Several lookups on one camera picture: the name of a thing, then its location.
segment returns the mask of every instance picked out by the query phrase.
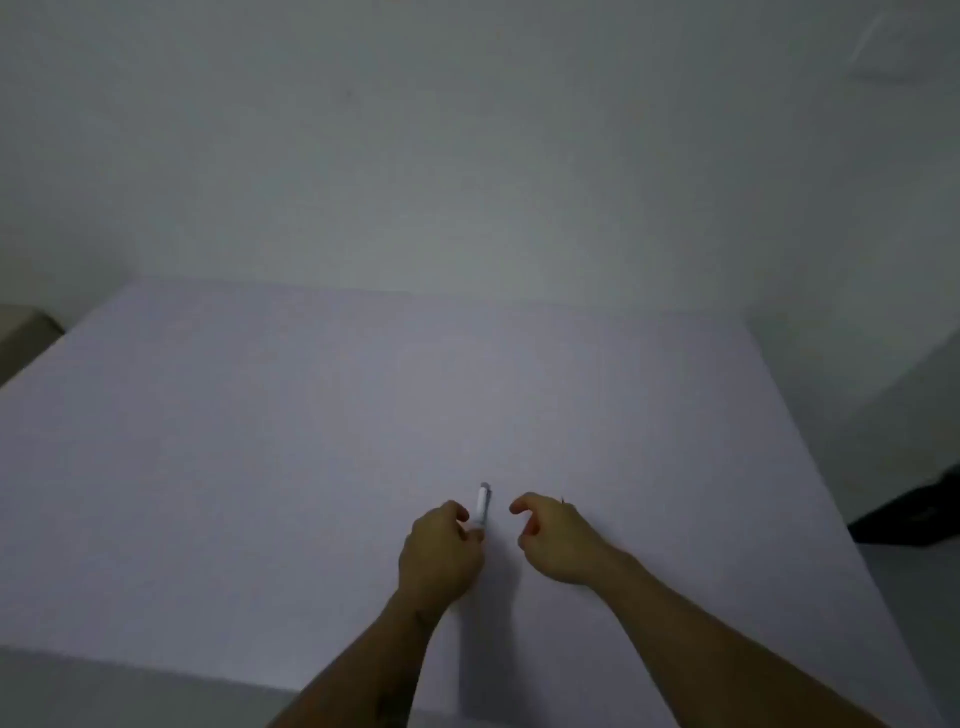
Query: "table surface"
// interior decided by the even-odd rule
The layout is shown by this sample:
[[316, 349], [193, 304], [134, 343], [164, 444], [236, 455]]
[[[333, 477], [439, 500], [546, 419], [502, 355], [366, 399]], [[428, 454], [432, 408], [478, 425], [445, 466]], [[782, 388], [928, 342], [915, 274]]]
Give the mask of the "table surface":
[[488, 565], [419, 707], [674, 725], [604, 606], [523, 562], [536, 490], [891, 726], [942, 725], [749, 333], [704, 316], [132, 285], [0, 390], [0, 643], [299, 688], [481, 481]]

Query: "tattoo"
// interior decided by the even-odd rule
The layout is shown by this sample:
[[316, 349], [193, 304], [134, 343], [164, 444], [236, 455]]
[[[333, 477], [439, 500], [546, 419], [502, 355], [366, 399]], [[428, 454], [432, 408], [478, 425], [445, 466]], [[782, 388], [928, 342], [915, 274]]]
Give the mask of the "tattoo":
[[376, 701], [376, 721], [387, 728], [406, 726], [410, 720], [410, 711], [414, 705], [417, 682], [420, 676], [406, 676], [399, 685], [380, 695]]
[[[414, 619], [423, 637], [429, 641], [436, 625], [421, 612], [414, 612]], [[419, 681], [420, 666], [417, 666], [413, 674], [403, 675], [396, 685], [381, 693], [376, 701], [376, 722], [384, 728], [405, 728], [410, 720], [410, 711], [413, 710]]]

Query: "white wall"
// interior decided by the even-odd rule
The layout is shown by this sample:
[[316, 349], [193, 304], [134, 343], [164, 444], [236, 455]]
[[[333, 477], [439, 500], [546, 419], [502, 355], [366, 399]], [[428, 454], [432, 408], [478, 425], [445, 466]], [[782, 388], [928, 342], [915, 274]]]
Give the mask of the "white wall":
[[819, 455], [960, 326], [956, 74], [845, 76], [888, 6], [13, 0], [0, 300], [72, 324], [176, 275], [739, 311]]
[[861, 551], [944, 718], [960, 726], [960, 539]]

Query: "white surface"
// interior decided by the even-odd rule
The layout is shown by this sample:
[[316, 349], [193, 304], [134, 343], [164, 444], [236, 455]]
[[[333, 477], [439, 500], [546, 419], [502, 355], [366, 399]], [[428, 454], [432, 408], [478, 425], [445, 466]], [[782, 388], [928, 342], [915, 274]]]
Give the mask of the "white surface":
[[894, 728], [940, 724], [723, 319], [129, 289], [0, 391], [0, 642], [298, 688], [375, 616], [409, 523], [478, 479], [487, 568], [418, 706], [672, 724], [602, 605], [523, 565], [506, 505], [534, 489]]
[[[0, 725], [4, 726], [264, 728], [294, 695], [0, 648]], [[498, 727], [414, 711], [409, 728]]]
[[860, 550], [944, 718], [960, 725], [960, 539], [931, 548]]
[[846, 76], [886, 0], [4, 7], [0, 299], [67, 323], [157, 274], [747, 311], [809, 439], [960, 323], [957, 74]]

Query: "marker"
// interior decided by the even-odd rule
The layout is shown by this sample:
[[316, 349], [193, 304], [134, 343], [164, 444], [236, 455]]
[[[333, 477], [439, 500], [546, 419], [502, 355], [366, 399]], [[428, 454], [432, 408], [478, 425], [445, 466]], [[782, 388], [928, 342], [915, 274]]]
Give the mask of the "marker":
[[477, 509], [473, 513], [473, 522], [480, 528], [487, 527], [487, 511], [490, 510], [490, 499], [493, 490], [490, 483], [483, 483], [480, 486], [480, 493], [477, 495]]

